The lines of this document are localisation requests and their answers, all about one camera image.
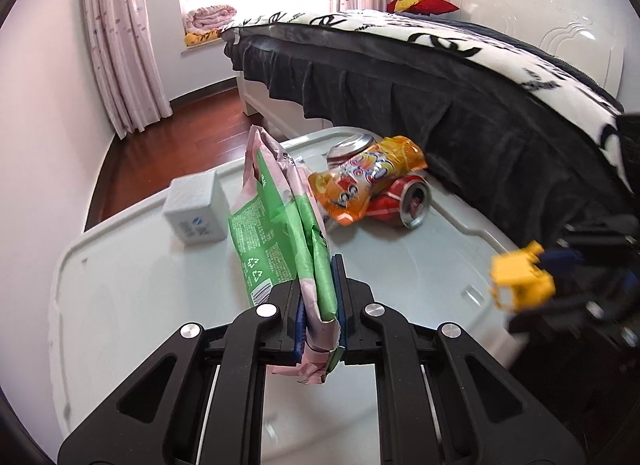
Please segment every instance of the bed frame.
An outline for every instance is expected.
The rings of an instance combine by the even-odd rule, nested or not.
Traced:
[[[625,41],[562,0],[451,0],[460,8],[451,20],[488,26],[533,44],[586,73],[610,95],[618,95]],[[244,80],[236,73],[238,90],[247,115],[260,112],[287,138],[315,132],[332,123],[305,118],[295,102],[269,98],[261,82]]]

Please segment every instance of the window sill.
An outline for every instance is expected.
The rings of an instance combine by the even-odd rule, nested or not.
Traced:
[[[207,47],[213,46],[213,45],[221,45],[223,42],[224,41],[220,37],[218,37],[217,39],[209,40],[209,41],[203,42],[201,44],[194,44],[193,46],[185,45],[184,50],[182,50],[180,52],[180,55],[182,55],[182,56],[189,55],[193,51],[200,50],[202,48],[207,48]]]

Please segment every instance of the black and white blanket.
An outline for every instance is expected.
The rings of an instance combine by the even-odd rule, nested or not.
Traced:
[[[370,33],[440,48],[511,79],[527,92],[583,130],[628,186],[620,152],[615,117],[620,112],[574,76],[532,52],[495,38],[442,22],[418,21],[373,10],[352,10],[327,15],[277,12],[236,19],[226,29],[276,23],[321,26],[341,31]]]

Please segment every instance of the triangular cutout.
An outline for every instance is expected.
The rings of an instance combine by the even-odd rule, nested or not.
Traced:
[[[469,355],[465,361],[490,421],[500,423],[523,412],[520,400],[478,359]]]
[[[142,380],[140,380],[118,403],[118,411],[144,423],[156,417],[162,394],[174,370],[176,358],[165,357]]]

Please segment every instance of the headboard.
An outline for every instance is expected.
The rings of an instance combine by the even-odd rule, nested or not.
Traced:
[[[566,0],[451,0],[454,20],[488,26],[539,47],[617,96],[625,41]]]

